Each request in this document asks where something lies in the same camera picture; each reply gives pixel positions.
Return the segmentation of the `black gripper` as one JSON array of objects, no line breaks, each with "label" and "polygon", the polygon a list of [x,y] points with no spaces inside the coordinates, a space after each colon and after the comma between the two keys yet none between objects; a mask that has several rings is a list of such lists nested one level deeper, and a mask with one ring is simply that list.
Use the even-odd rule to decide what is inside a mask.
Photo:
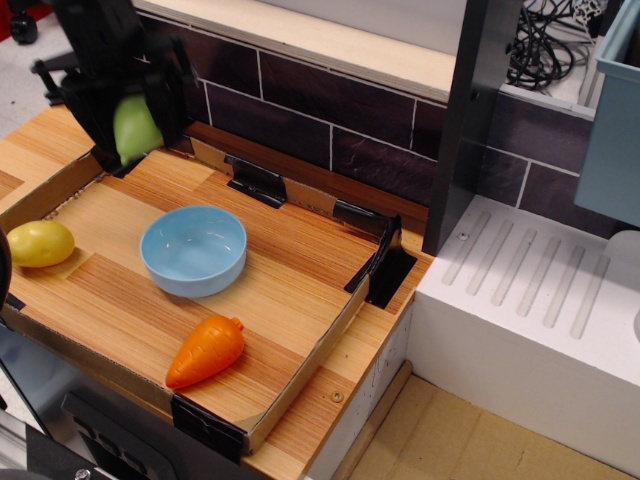
[{"label": "black gripper", "polygon": [[123,178],[114,135],[114,112],[121,99],[145,96],[165,146],[182,141],[193,119],[185,87],[194,82],[185,41],[149,32],[130,1],[51,1],[71,51],[37,60],[32,72],[45,85],[52,105],[64,104],[94,142],[103,170]]}]

